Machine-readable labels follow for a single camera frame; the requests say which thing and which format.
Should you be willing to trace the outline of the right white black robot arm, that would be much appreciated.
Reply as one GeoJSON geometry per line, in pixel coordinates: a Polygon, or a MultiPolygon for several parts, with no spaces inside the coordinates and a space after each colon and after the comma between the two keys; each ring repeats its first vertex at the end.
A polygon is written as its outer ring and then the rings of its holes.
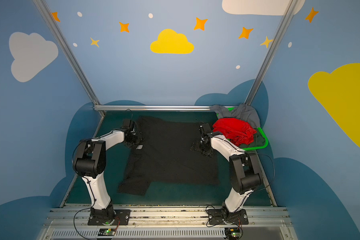
{"type": "Polygon", "coordinates": [[[211,157],[216,150],[229,162],[232,189],[223,202],[220,216],[224,220],[238,218],[244,212],[243,205],[246,200],[263,183],[260,165],[222,133],[213,132],[209,124],[200,125],[199,130],[201,139],[195,141],[191,149],[206,157],[211,157]]]}

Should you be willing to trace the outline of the right aluminium frame post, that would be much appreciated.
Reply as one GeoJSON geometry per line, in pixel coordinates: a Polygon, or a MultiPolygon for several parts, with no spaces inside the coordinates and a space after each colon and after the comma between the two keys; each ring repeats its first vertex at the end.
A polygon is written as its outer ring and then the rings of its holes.
{"type": "Polygon", "coordinates": [[[246,105],[251,105],[251,103],[253,102],[253,100],[256,96],[256,93],[258,92],[258,89],[259,89],[264,77],[266,76],[267,70],[270,67],[271,62],[281,44],[281,41],[282,41],[285,33],[287,32],[287,29],[292,21],[292,18],[294,16],[295,9],[297,9],[298,3],[299,3],[298,0],[293,0],[288,3],[286,11],[285,11],[285,13],[280,21],[280,24],[275,32],[274,39],[268,47],[268,50],[267,50],[266,56],[263,60],[263,63],[261,65],[261,68],[260,68],[260,70],[255,78],[255,81],[246,97],[246,100],[245,100],[246,105]]]}

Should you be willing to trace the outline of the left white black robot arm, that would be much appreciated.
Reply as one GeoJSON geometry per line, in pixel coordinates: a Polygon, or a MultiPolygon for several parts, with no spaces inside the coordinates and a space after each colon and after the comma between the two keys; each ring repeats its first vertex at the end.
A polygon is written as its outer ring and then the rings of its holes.
{"type": "Polygon", "coordinates": [[[107,150],[118,144],[134,147],[142,140],[141,133],[132,124],[131,127],[115,129],[100,137],[82,140],[78,144],[72,163],[91,198],[89,226],[111,226],[118,219],[104,179],[107,150]]]}

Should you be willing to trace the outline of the back aluminium frame rail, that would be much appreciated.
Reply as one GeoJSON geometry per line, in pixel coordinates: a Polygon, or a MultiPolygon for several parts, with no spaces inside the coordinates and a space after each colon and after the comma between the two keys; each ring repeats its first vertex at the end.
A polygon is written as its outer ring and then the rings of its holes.
{"type": "Polygon", "coordinates": [[[210,112],[209,106],[95,105],[95,111],[210,112]]]}

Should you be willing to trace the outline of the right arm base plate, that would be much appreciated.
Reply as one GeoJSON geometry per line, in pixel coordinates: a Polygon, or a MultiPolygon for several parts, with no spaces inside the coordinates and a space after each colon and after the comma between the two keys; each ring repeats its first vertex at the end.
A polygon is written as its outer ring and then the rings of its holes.
{"type": "Polygon", "coordinates": [[[245,210],[230,213],[226,209],[207,209],[208,221],[206,225],[208,227],[218,225],[248,225],[249,219],[245,210]]]}

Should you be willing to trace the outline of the green plastic basket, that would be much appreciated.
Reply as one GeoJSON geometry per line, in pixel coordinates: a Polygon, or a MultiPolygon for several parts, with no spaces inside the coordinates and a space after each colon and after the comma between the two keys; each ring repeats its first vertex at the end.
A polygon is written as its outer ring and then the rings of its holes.
{"type": "Polygon", "coordinates": [[[210,109],[218,116],[213,124],[213,131],[222,133],[235,146],[244,150],[256,150],[268,145],[260,118],[253,107],[240,104],[229,110],[224,106],[214,105],[210,109]]]}

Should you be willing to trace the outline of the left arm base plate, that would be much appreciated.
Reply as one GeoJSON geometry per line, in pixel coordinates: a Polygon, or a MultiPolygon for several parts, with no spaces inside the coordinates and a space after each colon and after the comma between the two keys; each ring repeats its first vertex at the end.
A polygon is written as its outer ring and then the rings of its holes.
{"type": "Polygon", "coordinates": [[[91,209],[88,226],[127,226],[131,210],[126,209],[91,209]]]}

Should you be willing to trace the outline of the controller board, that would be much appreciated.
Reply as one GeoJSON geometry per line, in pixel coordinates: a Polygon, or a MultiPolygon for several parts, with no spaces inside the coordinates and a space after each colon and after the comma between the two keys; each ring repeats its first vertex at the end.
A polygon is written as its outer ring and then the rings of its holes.
{"type": "Polygon", "coordinates": [[[100,229],[98,232],[98,237],[113,237],[115,236],[117,229],[100,229]]]}
{"type": "Polygon", "coordinates": [[[225,240],[239,240],[242,237],[242,231],[238,228],[225,228],[225,240]]]}

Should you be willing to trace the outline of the red t shirt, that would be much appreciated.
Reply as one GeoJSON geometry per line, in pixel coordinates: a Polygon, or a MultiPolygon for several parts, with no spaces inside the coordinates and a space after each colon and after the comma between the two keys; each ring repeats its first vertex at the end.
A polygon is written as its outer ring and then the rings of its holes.
{"type": "Polygon", "coordinates": [[[237,147],[254,142],[257,131],[245,121],[236,118],[221,118],[213,124],[213,132],[222,133],[237,147]]]}

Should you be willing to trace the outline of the left controller board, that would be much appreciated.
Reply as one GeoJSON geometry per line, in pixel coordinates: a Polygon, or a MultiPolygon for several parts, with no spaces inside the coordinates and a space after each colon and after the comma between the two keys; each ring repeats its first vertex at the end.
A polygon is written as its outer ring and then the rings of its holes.
{"type": "Polygon", "coordinates": [[[113,237],[115,236],[117,229],[100,229],[98,232],[98,237],[113,237]]]}

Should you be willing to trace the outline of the grey t shirt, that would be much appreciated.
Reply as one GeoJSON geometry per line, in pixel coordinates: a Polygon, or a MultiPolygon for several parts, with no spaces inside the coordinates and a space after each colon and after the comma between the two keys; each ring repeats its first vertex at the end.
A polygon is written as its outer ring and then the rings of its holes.
{"type": "Polygon", "coordinates": [[[246,104],[240,104],[239,106],[229,110],[221,105],[210,106],[209,109],[215,112],[218,119],[221,118],[235,118],[247,122],[254,129],[261,126],[260,118],[257,111],[246,104]]]}

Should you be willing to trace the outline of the aluminium frame post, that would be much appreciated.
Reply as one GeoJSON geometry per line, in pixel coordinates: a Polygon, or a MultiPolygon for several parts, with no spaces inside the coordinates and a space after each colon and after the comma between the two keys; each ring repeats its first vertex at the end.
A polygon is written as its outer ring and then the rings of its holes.
{"type": "Polygon", "coordinates": [[[100,101],[95,94],[94,89],[92,88],[88,78],[86,77],[83,69],[81,68],[78,60],[74,56],[71,47],[69,46],[65,36],[63,35],[61,29],[58,26],[58,22],[54,19],[52,12],[46,1],[40,0],[33,0],[36,8],[38,9],[39,13],[43,17],[44,21],[46,22],[48,28],[50,29],[51,33],[53,34],[54,38],[58,42],[60,48],[62,49],[64,55],[66,56],[68,62],[70,63],[71,67],[73,68],[76,76],[78,77],[80,83],[84,87],[86,93],[88,94],[90,100],[94,105],[100,105],[100,101]]]}
{"type": "Polygon", "coordinates": [[[282,41],[285,33],[287,32],[287,29],[292,21],[292,18],[294,16],[295,9],[297,9],[298,3],[299,3],[298,0],[293,0],[288,3],[286,11],[285,11],[285,13],[280,21],[280,24],[275,32],[274,39],[268,47],[268,50],[267,50],[266,56],[263,60],[263,63],[261,65],[261,68],[260,68],[260,70],[255,78],[255,81],[246,97],[246,100],[245,100],[246,105],[251,105],[251,103],[253,102],[253,100],[256,96],[256,93],[258,92],[258,89],[259,89],[264,77],[266,76],[267,70],[270,67],[271,62],[281,44],[281,41],[282,41]]]}

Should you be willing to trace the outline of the dark green t shirt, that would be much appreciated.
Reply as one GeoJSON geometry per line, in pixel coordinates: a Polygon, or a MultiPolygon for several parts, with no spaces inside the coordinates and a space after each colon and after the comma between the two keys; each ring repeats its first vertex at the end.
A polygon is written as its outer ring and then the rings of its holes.
{"type": "Polygon", "coordinates": [[[264,146],[266,143],[266,139],[261,135],[261,133],[256,133],[254,134],[254,141],[250,144],[241,144],[240,148],[241,149],[246,149],[246,148],[253,148],[253,147],[262,147],[264,146]]]}

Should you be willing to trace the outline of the front aluminium rail bed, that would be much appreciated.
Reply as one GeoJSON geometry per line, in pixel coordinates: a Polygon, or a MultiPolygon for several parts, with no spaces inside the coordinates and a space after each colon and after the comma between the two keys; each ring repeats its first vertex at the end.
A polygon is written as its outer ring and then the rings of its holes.
{"type": "Polygon", "coordinates": [[[286,208],[244,207],[248,225],[208,227],[207,209],[217,206],[126,206],[131,210],[127,226],[88,226],[90,212],[85,205],[51,209],[39,240],[224,240],[225,228],[242,231],[240,240],[296,240],[298,238],[286,208]],[[100,229],[117,229],[113,237],[98,237],[100,229]]]}

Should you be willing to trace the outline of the black t shirt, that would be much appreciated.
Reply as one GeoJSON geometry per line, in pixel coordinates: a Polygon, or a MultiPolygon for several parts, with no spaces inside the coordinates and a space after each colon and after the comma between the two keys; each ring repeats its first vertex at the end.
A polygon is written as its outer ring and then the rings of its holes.
{"type": "Polygon", "coordinates": [[[216,156],[194,150],[200,141],[199,123],[170,122],[138,117],[143,141],[130,151],[118,193],[143,196],[152,182],[218,185],[216,156]]]}

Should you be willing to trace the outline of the left aluminium frame post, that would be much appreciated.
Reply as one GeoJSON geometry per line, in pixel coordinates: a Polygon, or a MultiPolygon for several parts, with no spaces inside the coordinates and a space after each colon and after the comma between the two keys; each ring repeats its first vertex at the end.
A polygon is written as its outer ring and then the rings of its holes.
{"type": "Polygon", "coordinates": [[[50,29],[51,33],[53,34],[54,38],[58,42],[60,48],[62,49],[64,55],[66,56],[68,62],[70,63],[71,67],[73,68],[76,76],[78,77],[80,83],[84,87],[86,93],[88,94],[90,100],[94,105],[100,105],[100,101],[95,94],[94,89],[92,88],[88,78],[86,77],[83,69],[81,68],[78,60],[74,56],[71,47],[69,46],[65,36],[63,35],[61,29],[58,26],[58,22],[54,19],[52,12],[46,1],[40,0],[33,0],[36,8],[38,9],[39,13],[43,17],[44,21],[46,22],[48,28],[50,29]]]}

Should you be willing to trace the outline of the right controller board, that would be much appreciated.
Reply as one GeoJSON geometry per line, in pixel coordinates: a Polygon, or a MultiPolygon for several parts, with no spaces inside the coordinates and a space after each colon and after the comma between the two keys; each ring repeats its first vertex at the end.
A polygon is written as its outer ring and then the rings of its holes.
{"type": "Polygon", "coordinates": [[[225,240],[239,240],[242,237],[242,231],[238,228],[225,228],[225,240]]]}

